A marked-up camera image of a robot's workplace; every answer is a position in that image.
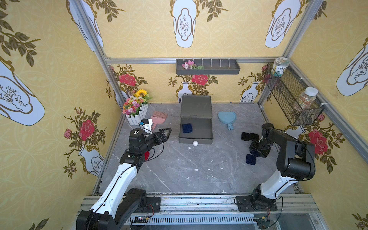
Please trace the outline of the blue brooch box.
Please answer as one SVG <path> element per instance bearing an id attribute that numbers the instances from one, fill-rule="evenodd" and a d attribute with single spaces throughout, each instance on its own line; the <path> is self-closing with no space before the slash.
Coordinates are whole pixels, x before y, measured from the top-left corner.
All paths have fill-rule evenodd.
<path id="1" fill-rule="evenodd" d="M 246 163 L 249 165 L 255 165 L 256 164 L 256 157 L 252 154 L 246 155 Z"/>
<path id="2" fill-rule="evenodd" d="M 192 133 L 193 132 L 193 126 L 190 123 L 183 124 L 182 125 L 182 131 L 184 134 L 186 133 Z"/>

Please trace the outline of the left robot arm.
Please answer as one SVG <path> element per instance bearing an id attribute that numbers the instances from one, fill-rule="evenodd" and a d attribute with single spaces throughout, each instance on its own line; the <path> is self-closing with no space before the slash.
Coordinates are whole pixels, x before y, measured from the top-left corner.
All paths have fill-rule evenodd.
<path id="1" fill-rule="evenodd" d="M 80 212 L 76 219 L 78 230 L 119 230 L 132 213 L 146 208 L 146 191 L 127 188 L 141 166 L 149 161 L 145 153 L 155 146 L 163 145 L 169 139 L 171 131 L 171 128 L 153 133 L 141 128 L 131 130 L 129 146 L 120 159 L 115 176 L 90 210 Z"/>

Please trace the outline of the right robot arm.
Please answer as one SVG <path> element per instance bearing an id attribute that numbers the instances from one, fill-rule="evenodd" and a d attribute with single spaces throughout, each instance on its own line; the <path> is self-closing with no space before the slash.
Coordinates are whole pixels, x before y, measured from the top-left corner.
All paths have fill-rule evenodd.
<path id="1" fill-rule="evenodd" d="M 272 209 L 286 188 L 299 181 L 310 180 L 316 173 L 315 146 L 274 128 L 271 123 L 262 125 L 261 135 L 242 133 L 242 140 L 251 142 L 249 151 L 254 157 L 265 158 L 274 144 L 279 146 L 276 171 L 266 182 L 259 184 L 251 195 L 254 209 Z"/>

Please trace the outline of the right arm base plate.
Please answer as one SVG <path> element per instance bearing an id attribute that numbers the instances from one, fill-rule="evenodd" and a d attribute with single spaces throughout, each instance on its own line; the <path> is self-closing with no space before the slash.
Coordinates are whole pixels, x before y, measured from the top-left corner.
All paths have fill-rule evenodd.
<path id="1" fill-rule="evenodd" d="M 235 204 L 240 212 L 277 211 L 278 207 L 275 203 L 275 199 L 269 199 L 266 197 L 254 198 L 252 195 L 235 197 Z"/>

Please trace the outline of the grey top drawer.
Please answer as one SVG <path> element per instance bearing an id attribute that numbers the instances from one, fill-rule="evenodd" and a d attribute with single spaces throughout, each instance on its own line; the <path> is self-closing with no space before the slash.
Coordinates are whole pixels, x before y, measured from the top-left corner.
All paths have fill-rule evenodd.
<path id="1" fill-rule="evenodd" d="M 192 132 L 185 133 L 183 125 L 190 124 Z M 212 119 L 207 118 L 181 118 L 179 143 L 193 144 L 197 141 L 198 144 L 212 144 L 213 143 L 213 131 L 212 131 Z"/>

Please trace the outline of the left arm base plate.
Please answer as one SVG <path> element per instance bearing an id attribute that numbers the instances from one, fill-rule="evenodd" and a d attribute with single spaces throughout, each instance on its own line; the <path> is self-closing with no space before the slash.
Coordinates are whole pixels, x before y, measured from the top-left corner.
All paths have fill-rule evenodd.
<path id="1" fill-rule="evenodd" d="M 138 208 L 136 213 L 159 213 L 161 208 L 161 198 L 159 196 L 147 197 L 146 205 Z"/>

